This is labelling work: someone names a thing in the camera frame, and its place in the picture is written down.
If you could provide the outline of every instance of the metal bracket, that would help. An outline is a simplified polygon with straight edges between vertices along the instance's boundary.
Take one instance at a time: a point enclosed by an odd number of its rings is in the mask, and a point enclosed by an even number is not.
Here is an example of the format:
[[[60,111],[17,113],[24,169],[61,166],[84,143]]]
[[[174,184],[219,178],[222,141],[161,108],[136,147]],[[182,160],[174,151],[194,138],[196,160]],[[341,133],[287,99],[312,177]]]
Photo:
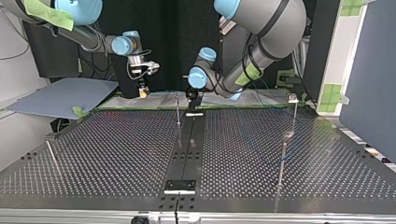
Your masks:
[[[345,95],[341,95],[340,103],[343,105],[349,105],[349,98],[347,98]]]
[[[234,27],[236,23],[221,17],[219,21],[220,32],[222,35],[227,35]]]
[[[142,66],[147,67],[149,76],[155,74],[158,71],[158,69],[160,68],[160,65],[158,63],[155,63],[155,62],[130,64],[130,66],[133,69],[133,71],[134,71],[135,67],[142,67]]]
[[[195,194],[195,180],[168,180],[165,194],[191,195]]]

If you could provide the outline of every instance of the metal rod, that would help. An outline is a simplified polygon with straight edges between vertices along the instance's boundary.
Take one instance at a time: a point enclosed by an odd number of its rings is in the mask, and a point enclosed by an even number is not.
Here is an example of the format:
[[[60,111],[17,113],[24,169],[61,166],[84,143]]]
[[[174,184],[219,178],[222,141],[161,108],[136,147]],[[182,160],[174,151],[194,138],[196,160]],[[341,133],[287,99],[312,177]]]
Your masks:
[[[176,110],[177,110],[177,124],[180,125],[180,109],[179,109],[179,101],[178,101],[178,93],[176,93]]]
[[[298,108],[298,103],[296,103],[296,106],[294,108],[294,118],[297,118],[297,108]]]
[[[280,169],[279,169],[279,181],[277,183],[277,186],[279,188],[282,188],[283,171],[285,169],[286,147],[287,147],[287,144],[283,143],[283,146],[282,146],[282,157],[281,157]]]

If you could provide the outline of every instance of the green tape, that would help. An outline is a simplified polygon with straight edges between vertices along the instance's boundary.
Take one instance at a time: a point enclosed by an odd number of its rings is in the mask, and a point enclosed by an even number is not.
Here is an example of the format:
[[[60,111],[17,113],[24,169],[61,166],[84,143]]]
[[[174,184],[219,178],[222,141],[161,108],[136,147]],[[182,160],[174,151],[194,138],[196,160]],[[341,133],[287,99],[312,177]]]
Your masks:
[[[341,9],[341,16],[359,16],[361,14],[362,7],[363,0],[344,0],[343,8]]]
[[[180,110],[187,109],[186,106],[181,106]],[[175,106],[105,106],[98,107],[97,110],[177,110]]]
[[[81,64],[81,59],[78,59],[78,72],[81,74],[82,71],[82,64]]]
[[[277,72],[277,78],[276,78],[276,86],[279,87],[287,87],[287,88],[293,88],[293,84],[287,84],[284,81],[281,81],[281,77],[295,77],[296,73],[294,69],[290,70],[281,70]]]
[[[84,111],[79,106],[73,106],[73,113],[77,115],[79,118],[85,118],[90,114],[89,112]]]
[[[38,17],[68,31],[73,30],[74,21],[71,13],[47,7],[39,0],[24,0],[24,5],[28,15]]]
[[[200,105],[197,109],[270,109],[270,108],[286,108],[290,104],[276,104],[276,105]]]
[[[342,85],[324,85],[318,111],[334,113],[341,100],[341,89]]]
[[[253,63],[247,67],[247,74],[253,80],[259,79],[261,77],[260,72],[261,71],[257,70]],[[249,82],[250,79],[246,76],[245,72],[243,72],[241,76],[235,81],[235,84],[238,86],[246,86]]]

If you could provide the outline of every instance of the table surface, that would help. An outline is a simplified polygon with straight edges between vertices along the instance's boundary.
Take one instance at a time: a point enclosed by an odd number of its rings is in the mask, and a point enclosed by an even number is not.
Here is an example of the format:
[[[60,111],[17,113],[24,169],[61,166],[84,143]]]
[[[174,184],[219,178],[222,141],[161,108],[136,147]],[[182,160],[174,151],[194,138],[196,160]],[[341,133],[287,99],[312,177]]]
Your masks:
[[[0,208],[396,215],[396,174],[312,109],[204,113],[97,111],[2,171]]]

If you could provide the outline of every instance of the black curtain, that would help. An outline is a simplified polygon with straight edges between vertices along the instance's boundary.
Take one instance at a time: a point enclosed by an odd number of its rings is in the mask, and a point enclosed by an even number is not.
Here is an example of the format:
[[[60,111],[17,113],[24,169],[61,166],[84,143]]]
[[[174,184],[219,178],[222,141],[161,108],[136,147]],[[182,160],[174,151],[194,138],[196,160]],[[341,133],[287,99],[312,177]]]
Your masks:
[[[100,24],[106,35],[137,30],[148,59],[161,65],[150,77],[151,91],[184,91],[186,76],[201,47],[219,52],[219,14],[214,0],[107,0]],[[114,69],[126,98],[138,96],[126,74],[125,57],[112,56]]]

